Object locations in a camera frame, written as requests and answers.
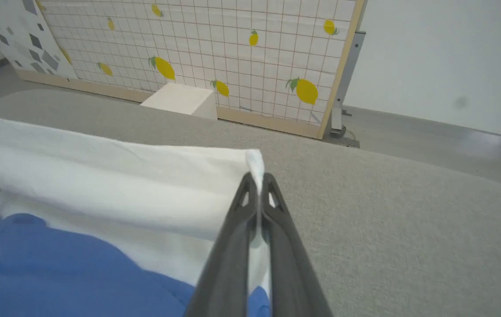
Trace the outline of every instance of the blue cloth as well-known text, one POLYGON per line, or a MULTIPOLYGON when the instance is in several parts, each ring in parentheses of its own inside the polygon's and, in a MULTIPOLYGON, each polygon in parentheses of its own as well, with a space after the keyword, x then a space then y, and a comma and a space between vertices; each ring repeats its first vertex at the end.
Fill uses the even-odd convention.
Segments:
MULTIPOLYGON (((49 228, 29 214, 0 221, 0 317, 181 317, 193 292, 95 237, 49 228)), ((257 288, 248 315, 267 317, 269 305, 257 288)))

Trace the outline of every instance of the green leaf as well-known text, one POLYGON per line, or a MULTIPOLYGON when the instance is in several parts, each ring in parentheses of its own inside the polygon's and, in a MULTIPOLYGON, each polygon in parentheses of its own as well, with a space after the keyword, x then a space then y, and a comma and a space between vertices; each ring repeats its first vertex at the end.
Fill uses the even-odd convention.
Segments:
POLYGON ((290 88, 291 88, 291 92, 293 92, 295 90, 295 88, 297 87, 297 83, 299 82, 299 78, 296 78, 294 80, 291 81, 291 85, 290 85, 290 88))

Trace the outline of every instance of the gray tabletop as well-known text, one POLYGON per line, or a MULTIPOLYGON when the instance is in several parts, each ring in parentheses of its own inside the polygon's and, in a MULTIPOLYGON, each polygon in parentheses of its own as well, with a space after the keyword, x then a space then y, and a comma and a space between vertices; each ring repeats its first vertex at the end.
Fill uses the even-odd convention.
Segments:
POLYGON ((400 158, 71 92, 0 117, 127 142, 258 148, 335 316, 501 316, 501 184, 400 158))

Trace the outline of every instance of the yellow lemon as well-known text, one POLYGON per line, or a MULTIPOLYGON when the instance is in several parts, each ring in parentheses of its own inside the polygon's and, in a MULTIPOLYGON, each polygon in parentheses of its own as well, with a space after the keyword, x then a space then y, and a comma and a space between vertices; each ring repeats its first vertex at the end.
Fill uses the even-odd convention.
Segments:
POLYGON ((35 0, 35 2, 37 2, 37 7, 39 8, 39 10, 41 10, 41 11, 45 11, 45 10, 47 10, 47 9, 43 6, 43 4, 41 4, 41 2, 39 2, 39 0, 35 0))
POLYGON ((220 80, 212 81, 212 85, 214 88, 217 88, 217 91, 225 97, 229 96, 229 88, 220 80))
POLYGON ((299 97, 302 102, 315 105, 319 92, 312 82, 298 77, 292 80, 288 80, 286 87, 287 85, 290 85, 292 92, 295 88, 297 88, 297 97, 299 97))
POLYGON ((106 75, 113 76, 113 72, 111 71, 111 68, 108 65, 104 63, 98 63, 98 68, 100 68, 100 70, 106 73, 106 75))
POLYGON ((250 32, 250 37, 249 37, 249 44, 250 46, 255 46, 258 43, 258 33, 256 33, 256 30, 252 29, 252 32, 250 32))
POLYGON ((152 58, 148 59, 148 63, 152 66, 152 68, 156 68, 165 78, 176 80, 176 77, 174 76, 174 68, 172 68, 167 61, 160 57, 152 56, 152 58))
POLYGON ((152 8, 152 13, 154 13, 155 16, 164 16, 156 4, 153 4, 150 8, 152 8))
POLYGON ((61 50, 61 52, 63 53, 65 58, 69 61, 69 63, 72 65, 73 61, 71 60, 71 56, 69 56, 69 53, 67 53, 66 50, 64 48, 62 48, 61 46, 59 46, 59 49, 61 50))
POLYGON ((110 30, 112 31, 115 31, 115 26, 113 24, 113 21, 111 20, 111 18, 108 16, 108 28, 110 28, 110 30))
POLYGON ((332 22, 331 20, 326 20, 325 32, 327 32, 329 35, 337 35, 339 30, 334 27, 334 22, 332 22))

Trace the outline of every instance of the shiny floor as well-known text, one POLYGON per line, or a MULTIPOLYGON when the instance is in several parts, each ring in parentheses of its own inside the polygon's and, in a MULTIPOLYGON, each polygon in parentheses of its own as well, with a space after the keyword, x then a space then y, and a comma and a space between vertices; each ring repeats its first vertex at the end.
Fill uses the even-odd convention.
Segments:
MULTIPOLYGON (((9 66, 0 68, 0 96, 53 86, 25 82, 9 66)), ((461 171, 501 183, 501 136, 433 121, 347 107, 345 134, 360 142, 360 150, 383 153, 461 171)), ((327 136, 324 141, 342 144, 327 136)))

